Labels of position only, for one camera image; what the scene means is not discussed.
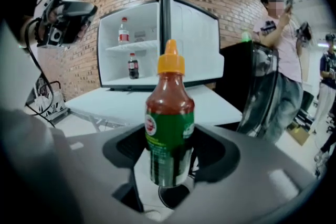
orange bottle cap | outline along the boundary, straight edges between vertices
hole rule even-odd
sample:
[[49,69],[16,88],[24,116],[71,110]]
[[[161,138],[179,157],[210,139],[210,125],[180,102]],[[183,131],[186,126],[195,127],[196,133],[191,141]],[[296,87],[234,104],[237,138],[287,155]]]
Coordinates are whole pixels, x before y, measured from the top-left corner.
[[157,72],[174,72],[184,75],[184,57],[179,55],[176,46],[176,40],[170,39],[166,43],[166,50],[163,55],[159,57],[157,63]]

bottle label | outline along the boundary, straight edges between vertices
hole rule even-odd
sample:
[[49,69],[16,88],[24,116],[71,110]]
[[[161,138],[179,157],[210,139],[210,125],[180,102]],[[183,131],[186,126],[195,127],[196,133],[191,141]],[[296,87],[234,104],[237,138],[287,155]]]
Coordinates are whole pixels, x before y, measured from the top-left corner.
[[178,115],[147,112],[145,132],[151,156],[151,180],[161,186],[183,182],[190,166],[194,112]]
[[138,69],[138,63],[137,62],[129,62],[128,63],[128,69]]
[[127,30],[119,30],[119,41],[130,41],[130,35]]

red label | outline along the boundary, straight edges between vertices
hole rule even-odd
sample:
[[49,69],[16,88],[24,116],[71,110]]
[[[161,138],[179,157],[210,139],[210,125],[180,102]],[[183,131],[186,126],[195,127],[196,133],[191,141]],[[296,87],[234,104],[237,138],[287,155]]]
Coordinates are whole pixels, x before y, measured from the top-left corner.
[[128,34],[120,34],[119,40],[120,41],[130,41],[130,36]]
[[138,63],[137,62],[129,62],[128,63],[128,69],[138,69]]

mini fridge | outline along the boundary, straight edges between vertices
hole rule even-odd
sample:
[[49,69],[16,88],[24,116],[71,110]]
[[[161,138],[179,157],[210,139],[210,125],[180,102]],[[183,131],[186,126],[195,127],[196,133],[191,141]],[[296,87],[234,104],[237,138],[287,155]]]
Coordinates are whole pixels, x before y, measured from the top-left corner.
[[265,122],[278,75],[278,52],[257,42],[242,42],[220,50],[224,73],[215,92],[242,112],[239,123],[227,129],[259,136]]
[[[128,19],[130,43],[118,45],[123,17]],[[159,81],[157,60],[169,39],[176,40],[179,54],[185,59],[186,87],[214,82],[223,76],[218,18],[186,0],[152,0],[101,17],[97,38],[101,87],[154,89]],[[139,63],[138,79],[129,78],[131,52]]]

sriracha bottle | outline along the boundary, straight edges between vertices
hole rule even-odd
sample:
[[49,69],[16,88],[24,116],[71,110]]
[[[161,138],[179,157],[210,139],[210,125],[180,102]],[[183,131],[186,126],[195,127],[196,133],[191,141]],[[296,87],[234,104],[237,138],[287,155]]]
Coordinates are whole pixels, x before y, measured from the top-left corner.
[[188,176],[195,108],[184,89],[184,58],[175,40],[167,42],[157,72],[159,84],[146,101],[145,115],[150,178],[159,186],[174,187]]

